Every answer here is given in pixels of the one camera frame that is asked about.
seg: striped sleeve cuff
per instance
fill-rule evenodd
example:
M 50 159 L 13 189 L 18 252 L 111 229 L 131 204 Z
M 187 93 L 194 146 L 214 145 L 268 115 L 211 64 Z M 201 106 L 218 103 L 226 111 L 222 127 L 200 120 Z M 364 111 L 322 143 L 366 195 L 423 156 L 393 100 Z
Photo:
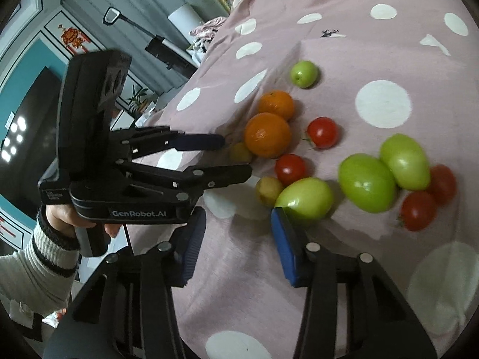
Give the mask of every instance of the striped sleeve cuff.
M 38 213 L 32 248 L 40 262 L 53 273 L 66 278 L 76 273 L 80 249 L 78 240 L 65 236 L 50 226 L 45 206 Z

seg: teal wall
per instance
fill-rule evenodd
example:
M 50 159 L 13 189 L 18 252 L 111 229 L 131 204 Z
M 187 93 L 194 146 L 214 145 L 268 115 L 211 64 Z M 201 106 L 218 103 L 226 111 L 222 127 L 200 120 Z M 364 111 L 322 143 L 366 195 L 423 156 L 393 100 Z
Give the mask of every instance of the teal wall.
M 38 39 L 23 54 L 21 61 L 12 71 L 0 92 L 0 140 L 5 139 L 7 135 L 5 124 L 10 112 L 15 113 L 17 111 L 28 89 L 30 89 L 35 78 L 37 78 L 45 66 L 58 75 L 59 78 L 62 78 L 66 71 L 65 63 Z M 0 196 L 0 207 L 28 227 L 33 229 L 35 226 L 35 221 L 10 204 L 3 196 Z

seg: white polka dot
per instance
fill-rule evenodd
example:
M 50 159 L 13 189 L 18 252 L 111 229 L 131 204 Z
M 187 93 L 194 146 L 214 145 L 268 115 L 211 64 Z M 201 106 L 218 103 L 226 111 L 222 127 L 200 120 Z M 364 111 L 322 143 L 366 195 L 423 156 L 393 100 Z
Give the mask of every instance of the white polka dot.
M 241 85 L 238 91 L 235 94 L 235 104 L 243 101 L 246 97 L 248 97 L 254 89 L 258 86 L 258 84 L 262 81 L 268 69 L 263 70 L 261 73 L 258 73 L 253 78 L 249 79 L 246 83 Z
M 246 55 L 256 54 L 259 50 L 261 50 L 262 46 L 263 45 L 259 42 L 251 42 L 251 43 L 245 44 L 238 51 L 236 51 L 236 59 L 241 59 L 242 57 Z
M 243 1 L 243 0 L 233 0 L 233 3 L 231 4 L 233 9 L 236 8 L 240 4 L 241 1 Z
M 392 19 L 398 14 L 397 10 L 391 5 L 378 4 L 371 9 L 371 17 L 374 19 Z
M 256 197 L 256 184 L 260 179 L 251 176 L 245 183 L 227 188 L 204 191 L 204 204 L 219 219 L 229 219 L 235 214 L 250 220 L 266 219 L 270 210 Z
M 244 23 L 235 27 L 235 31 L 240 35 L 251 34 L 256 29 L 256 19 L 248 19 Z
M 271 359 L 270 353 L 255 338 L 234 331 L 210 336 L 206 346 L 209 359 Z
M 433 47 L 439 47 L 441 51 L 443 52 L 444 55 L 450 56 L 451 53 L 449 52 L 444 45 L 442 45 L 439 40 L 437 40 L 435 37 L 432 35 L 427 34 L 420 42 L 423 46 L 433 46 Z
M 465 326 L 479 283 L 479 256 L 452 242 L 426 256 L 411 276 L 407 299 L 424 328 L 438 336 Z
M 297 21 L 298 24 L 306 24 L 310 23 L 311 21 L 321 20 L 323 18 L 322 14 L 320 13 L 310 13 L 309 15 L 301 17 Z
M 378 128 L 396 128 L 411 115 L 408 92 L 391 81 L 373 81 L 356 96 L 356 110 L 367 123 Z
M 469 34 L 468 26 L 464 21 L 454 13 L 446 13 L 444 15 L 444 23 L 449 27 L 449 29 L 461 36 L 467 36 Z
M 176 151 L 176 148 L 171 148 L 161 155 L 156 166 L 168 170 L 178 170 L 182 159 L 183 152 Z
M 193 102 L 198 99 L 198 97 L 200 97 L 200 93 L 201 89 L 199 87 L 196 87 L 195 89 L 191 89 L 190 91 L 186 92 L 176 106 L 176 110 L 183 110 L 188 108 L 191 104 L 193 104 Z

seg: sleeve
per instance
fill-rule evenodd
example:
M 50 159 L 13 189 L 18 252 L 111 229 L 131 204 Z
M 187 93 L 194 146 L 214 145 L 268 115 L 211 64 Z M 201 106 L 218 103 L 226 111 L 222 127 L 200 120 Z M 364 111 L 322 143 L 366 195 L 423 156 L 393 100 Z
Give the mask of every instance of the sleeve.
M 0 293 L 40 314 L 66 307 L 78 268 L 78 240 L 53 229 L 43 206 L 30 243 L 0 257 Z

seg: finger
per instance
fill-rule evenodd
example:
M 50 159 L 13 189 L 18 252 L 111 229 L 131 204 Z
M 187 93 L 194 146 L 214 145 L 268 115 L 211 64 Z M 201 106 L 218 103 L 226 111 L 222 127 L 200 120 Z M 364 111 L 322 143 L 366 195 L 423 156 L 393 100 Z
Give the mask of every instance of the finger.
M 59 219 L 77 228 L 93 228 L 96 225 L 95 223 L 78 216 L 77 211 L 75 211 L 71 205 L 63 205 L 62 209 L 59 210 L 59 213 L 62 216 L 58 217 Z
M 105 224 L 105 232 L 109 234 L 110 237 L 117 237 L 121 228 L 121 224 Z

